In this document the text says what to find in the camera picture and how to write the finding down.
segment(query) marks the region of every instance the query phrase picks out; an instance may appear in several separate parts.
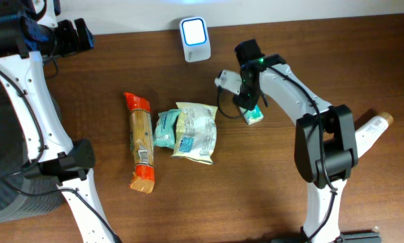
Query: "bottle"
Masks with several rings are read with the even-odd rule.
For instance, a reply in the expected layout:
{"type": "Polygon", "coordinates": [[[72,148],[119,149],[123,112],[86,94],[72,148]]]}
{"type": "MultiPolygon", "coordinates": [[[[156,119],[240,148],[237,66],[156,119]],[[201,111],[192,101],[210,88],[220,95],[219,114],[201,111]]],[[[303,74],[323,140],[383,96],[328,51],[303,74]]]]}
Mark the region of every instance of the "bottle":
{"type": "Polygon", "coordinates": [[[359,158],[373,146],[393,122],[392,115],[382,112],[355,131],[359,158]]]}

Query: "blue-green package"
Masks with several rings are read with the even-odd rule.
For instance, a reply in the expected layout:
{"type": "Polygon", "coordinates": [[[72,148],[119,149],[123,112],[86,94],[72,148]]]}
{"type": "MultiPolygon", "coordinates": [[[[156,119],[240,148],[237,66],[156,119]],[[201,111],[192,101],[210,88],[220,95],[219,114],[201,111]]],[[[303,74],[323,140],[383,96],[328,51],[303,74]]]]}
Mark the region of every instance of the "blue-green package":
{"type": "Polygon", "coordinates": [[[180,109],[171,109],[169,111],[159,113],[159,120],[154,131],[154,146],[175,147],[175,130],[174,124],[176,118],[180,115],[180,109]]]}

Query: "brown tabletop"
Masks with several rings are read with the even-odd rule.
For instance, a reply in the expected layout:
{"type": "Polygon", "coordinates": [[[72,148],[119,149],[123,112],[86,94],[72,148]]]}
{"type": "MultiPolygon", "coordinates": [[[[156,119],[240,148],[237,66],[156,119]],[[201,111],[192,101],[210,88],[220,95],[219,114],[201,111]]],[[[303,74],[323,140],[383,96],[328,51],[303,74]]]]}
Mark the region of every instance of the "brown tabletop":
{"type": "MultiPolygon", "coordinates": [[[[298,233],[307,186],[293,158],[295,127],[269,99],[265,118],[248,126],[217,114],[218,140],[204,165],[155,148],[152,194],[128,189],[133,163],[123,92],[147,98],[157,114],[176,101],[216,104],[214,78],[238,71],[234,48],[256,38],[279,53],[312,91],[395,118],[352,171],[340,205],[342,232],[380,227],[384,242],[404,242],[404,14],[209,29],[211,58],[184,60],[179,31],[96,36],[95,49],[59,59],[48,80],[73,140],[93,143],[95,184],[123,242],[240,242],[298,233]]],[[[46,67],[51,74],[53,67],[46,67]]],[[[233,114],[231,96],[221,99],[233,114]]],[[[48,215],[0,224],[0,242],[82,242],[67,204],[48,215]]]]}

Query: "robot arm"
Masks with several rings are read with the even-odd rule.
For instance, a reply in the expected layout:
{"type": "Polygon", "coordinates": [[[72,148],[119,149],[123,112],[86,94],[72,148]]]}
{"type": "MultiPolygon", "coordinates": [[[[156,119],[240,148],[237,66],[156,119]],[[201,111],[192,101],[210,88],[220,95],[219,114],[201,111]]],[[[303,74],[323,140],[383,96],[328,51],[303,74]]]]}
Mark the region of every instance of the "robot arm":
{"type": "Polygon", "coordinates": [[[59,189],[77,191],[84,201],[71,192],[62,194],[83,242],[120,242],[108,225],[95,189],[93,148],[89,141],[72,142],[66,134],[43,73],[44,59],[92,49],[93,36],[83,19],[75,21],[77,31],[68,20],[56,21],[59,8],[54,2],[59,1],[46,0],[36,6],[26,2],[12,1],[13,5],[6,7],[0,1],[0,81],[18,116],[28,158],[36,165],[23,174],[26,178],[49,178],[59,189]],[[34,21],[37,12],[42,12],[41,18],[34,21]]]}
{"type": "Polygon", "coordinates": [[[372,241],[375,240],[373,235],[360,235],[358,240],[344,236],[338,228],[341,194],[352,167],[358,162],[355,128],[348,107],[333,107],[319,98],[298,80],[281,56],[266,57],[262,54],[255,40],[241,43],[235,53],[241,73],[224,70],[216,78],[215,84],[234,93],[234,103],[248,110],[254,109],[259,97],[268,105],[265,95],[270,96],[296,125],[295,164],[307,182],[307,219],[299,241],[378,242],[380,238],[372,241]],[[319,119],[325,132],[334,133],[333,139],[323,141],[326,177],[320,156],[319,119]],[[336,188],[336,192],[328,186],[329,183],[336,188]]]}

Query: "red package cap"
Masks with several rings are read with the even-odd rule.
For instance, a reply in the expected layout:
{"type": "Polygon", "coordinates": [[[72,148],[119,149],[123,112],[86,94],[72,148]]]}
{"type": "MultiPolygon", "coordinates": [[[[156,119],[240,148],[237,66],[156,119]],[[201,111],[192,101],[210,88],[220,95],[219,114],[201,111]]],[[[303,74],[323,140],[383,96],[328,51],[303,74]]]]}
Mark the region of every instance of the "red package cap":
{"type": "Polygon", "coordinates": [[[151,112],[151,107],[149,106],[149,102],[145,98],[137,97],[136,95],[125,92],[127,100],[127,107],[130,111],[134,111],[135,109],[142,109],[144,111],[151,112]]]}

